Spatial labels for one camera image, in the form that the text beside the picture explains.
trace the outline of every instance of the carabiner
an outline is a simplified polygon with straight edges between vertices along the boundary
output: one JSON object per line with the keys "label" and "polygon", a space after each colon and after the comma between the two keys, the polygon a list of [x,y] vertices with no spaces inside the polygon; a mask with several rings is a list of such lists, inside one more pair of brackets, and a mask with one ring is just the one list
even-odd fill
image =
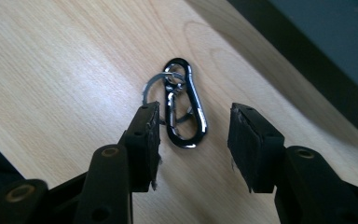
{"label": "carabiner", "polygon": [[[167,125],[167,133],[171,141],[178,147],[191,148],[195,147],[201,140],[202,137],[207,133],[207,122],[201,107],[200,98],[197,95],[196,88],[193,83],[193,74],[191,71],[190,64],[181,58],[175,58],[170,60],[164,67],[163,72],[170,73],[174,72],[175,68],[179,66],[185,71],[185,83],[174,83],[170,78],[165,77],[165,122]],[[194,136],[189,139],[183,138],[179,131],[176,129],[176,109],[175,99],[176,94],[183,88],[186,88],[188,99],[190,100],[192,113],[197,122],[197,131]]]}

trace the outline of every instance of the carabiner spring gate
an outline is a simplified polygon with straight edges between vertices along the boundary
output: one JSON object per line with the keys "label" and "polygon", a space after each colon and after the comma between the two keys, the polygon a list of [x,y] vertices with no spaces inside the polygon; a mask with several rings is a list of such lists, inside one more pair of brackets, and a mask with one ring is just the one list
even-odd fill
{"label": "carabiner spring gate", "polygon": [[[177,67],[181,67],[185,71],[185,74],[182,75],[173,71]],[[170,76],[179,79],[181,82],[173,82]],[[145,85],[143,91],[144,105],[147,104],[147,93],[151,85],[160,79],[163,80],[165,87],[165,122],[161,120],[160,124],[167,125],[168,136],[170,137],[171,141],[178,147],[196,147],[197,144],[202,140],[202,137],[207,133],[208,125],[200,104],[200,98],[197,95],[197,91],[193,83],[193,74],[190,64],[181,58],[175,58],[167,62],[163,72],[152,77]],[[177,94],[184,89],[186,89],[191,107],[187,110],[187,113],[183,117],[177,119],[175,100]],[[197,130],[191,138],[185,139],[176,129],[176,124],[182,123],[192,116],[194,116],[196,120]]]}

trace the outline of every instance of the black carabiner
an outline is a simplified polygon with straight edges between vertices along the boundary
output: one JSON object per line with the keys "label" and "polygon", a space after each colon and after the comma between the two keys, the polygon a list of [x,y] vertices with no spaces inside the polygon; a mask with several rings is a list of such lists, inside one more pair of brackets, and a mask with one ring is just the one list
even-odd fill
{"label": "black carabiner", "polygon": [[[167,133],[171,141],[178,147],[191,148],[195,147],[202,140],[202,137],[207,133],[208,125],[193,83],[193,74],[190,64],[184,59],[175,58],[167,62],[163,72],[174,72],[172,70],[178,66],[182,67],[185,71],[185,83],[174,83],[170,78],[164,78],[166,97],[165,122],[167,125]],[[175,110],[176,93],[182,90],[184,85],[186,85],[186,93],[191,103],[192,113],[197,122],[197,131],[195,135],[189,139],[183,138],[175,127],[177,122]]]}

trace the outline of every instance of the wooden table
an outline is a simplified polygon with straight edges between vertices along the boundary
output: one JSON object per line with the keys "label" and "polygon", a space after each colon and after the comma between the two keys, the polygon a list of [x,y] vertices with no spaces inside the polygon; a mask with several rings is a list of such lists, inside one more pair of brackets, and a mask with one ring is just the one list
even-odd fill
{"label": "wooden table", "polygon": [[174,57],[194,67],[209,133],[184,150],[161,127],[158,189],[134,195],[135,223],[279,222],[273,195],[249,194],[231,167],[233,102],[358,186],[358,131],[222,0],[0,0],[0,151],[50,188],[87,171]]}

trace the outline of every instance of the light wood surface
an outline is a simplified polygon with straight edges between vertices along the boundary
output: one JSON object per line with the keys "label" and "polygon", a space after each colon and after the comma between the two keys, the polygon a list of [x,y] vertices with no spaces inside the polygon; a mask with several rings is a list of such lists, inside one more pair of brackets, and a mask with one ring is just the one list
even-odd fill
{"label": "light wood surface", "polygon": [[50,188],[87,171],[174,57],[194,67],[209,133],[183,150],[161,127],[158,189],[134,195],[135,223],[279,222],[273,195],[249,194],[231,167],[233,102],[358,186],[358,131],[223,0],[0,0],[0,151]]}

